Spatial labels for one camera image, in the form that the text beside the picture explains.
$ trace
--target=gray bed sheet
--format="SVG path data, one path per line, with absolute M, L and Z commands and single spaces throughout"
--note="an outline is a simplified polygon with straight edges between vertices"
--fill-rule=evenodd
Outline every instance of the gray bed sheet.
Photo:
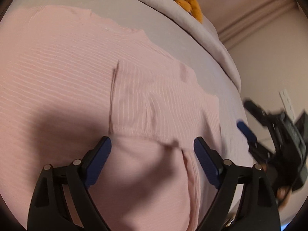
M 138 0 L 14 0 L 7 13 L 20 6 L 50 4 L 91 9 L 97 15 L 111 18 L 121 26 L 143 29 L 153 43 L 193 68 L 204 91 L 219 98 L 222 157 L 231 159 L 237 165 L 252 165 L 247 142 L 236 128 L 238 119 L 247 120 L 237 88 L 210 54 L 172 20 Z M 208 206 L 208 201 L 215 194 L 213 188 L 208 188 L 206 183 L 204 185 L 202 190 L 212 191 L 212 194 L 203 199 L 200 216 L 207 211 L 202 206 Z M 233 206 L 240 194 L 241 190 L 238 190 Z

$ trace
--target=blue gripper pad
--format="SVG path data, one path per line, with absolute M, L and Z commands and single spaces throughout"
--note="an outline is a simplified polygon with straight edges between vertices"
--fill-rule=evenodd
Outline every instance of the blue gripper pad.
M 210 153 L 212 150 L 201 137 L 195 139 L 193 147 L 209 183 L 219 189 L 221 186 L 220 171 L 215 161 L 211 158 Z
M 86 169 L 86 180 L 84 181 L 85 187 L 88 189 L 94 185 L 105 165 L 109 154 L 111 152 L 111 140 L 104 137 L 98 145 L 92 150 L 92 158 L 90 164 Z
M 257 142 L 257 137 L 243 121 L 238 121 L 236 126 L 243 133 L 243 135 L 247 138 L 247 142 L 251 142 L 251 143 Z

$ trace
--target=wall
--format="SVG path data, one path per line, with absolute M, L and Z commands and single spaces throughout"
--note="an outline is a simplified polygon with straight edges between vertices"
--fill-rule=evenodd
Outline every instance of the wall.
M 293 9 L 229 50 L 242 80 L 241 97 L 266 110 L 283 108 L 279 91 L 286 88 L 295 116 L 308 112 L 308 19 Z M 270 135 L 251 116 L 248 122 L 259 140 Z M 308 195 L 308 183 L 292 195 L 281 221 L 293 218 Z

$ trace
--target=mattress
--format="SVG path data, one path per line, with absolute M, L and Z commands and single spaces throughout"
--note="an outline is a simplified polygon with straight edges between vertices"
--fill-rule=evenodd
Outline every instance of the mattress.
M 222 157 L 231 159 L 237 165 L 252 165 L 247 142 L 236 128 L 238 119 L 246 121 L 238 89 L 213 57 L 186 31 L 138 0 L 14 0 L 7 13 L 19 7 L 49 4 L 91 9 L 95 14 L 103 18 L 111 18 L 121 26 L 142 29 L 154 44 L 190 66 L 195 71 L 204 91 L 216 95 L 219 99 Z M 4 71 L 5 66 L 0 66 L 0 74 Z M 205 176 L 203 181 L 203 191 L 207 191 L 210 197 L 204 198 L 204 202 L 201 202 L 201 206 L 205 207 L 200 208 L 200 216 L 204 216 L 209 201 L 215 195 L 213 187 L 207 186 Z M 239 195 L 240 192 L 236 193 L 235 203 Z

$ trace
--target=metal screw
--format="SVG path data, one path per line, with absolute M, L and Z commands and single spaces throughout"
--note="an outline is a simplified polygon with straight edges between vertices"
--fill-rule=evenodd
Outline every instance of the metal screw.
M 78 166 L 80 164 L 81 164 L 81 160 L 79 160 L 79 159 L 76 159 L 76 160 L 73 161 L 73 165 L 75 165 L 75 166 Z
M 260 164 L 255 164 L 254 165 L 254 168 L 257 169 L 257 170 L 261 170 L 262 169 L 262 166 Z
M 224 165 L 231 166 L 232 161 L 230 161 L 229 159 L 226 159 L 226 160 L 224 160 Z
M 45 166 L 44 166 L 44 170 L 49 170 L 51 168 L 51 165 L 50 164 L 46 164 Z

